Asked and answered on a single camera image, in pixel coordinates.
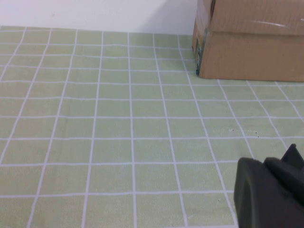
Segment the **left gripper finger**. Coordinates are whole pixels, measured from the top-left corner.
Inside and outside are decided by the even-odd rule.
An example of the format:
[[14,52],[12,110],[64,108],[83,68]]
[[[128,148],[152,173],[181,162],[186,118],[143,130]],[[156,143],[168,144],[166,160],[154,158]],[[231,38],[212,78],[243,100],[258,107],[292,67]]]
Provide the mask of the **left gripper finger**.
[[234,204],[240,228],[302,228],[304,160],[296,145],[281,159],[240,158]]

